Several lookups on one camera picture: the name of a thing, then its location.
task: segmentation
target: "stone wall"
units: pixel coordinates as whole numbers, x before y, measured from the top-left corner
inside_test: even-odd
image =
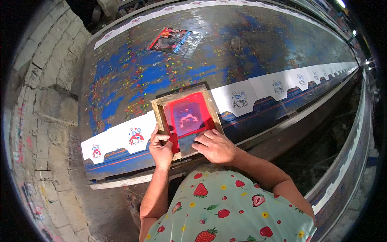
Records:
[[[69,147],[80,148],[71,135],[78,125],[72,86],[90,36],[65,1],[46,0],[12,65],[9,165],[27,214],[47,241],[94,241],[70,179]]]

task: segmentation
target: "person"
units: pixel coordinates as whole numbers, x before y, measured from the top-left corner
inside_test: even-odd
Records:
[[[157,132],[156,126],[149,145],[156,168],[140,207],[140,242],[311,239],[317,229],[314,213],[292,179],[274,164],[237,148],[217,130],[195,138],[198,143],[192,147],[211,164],[188,174],[168,208],[172,142]]]

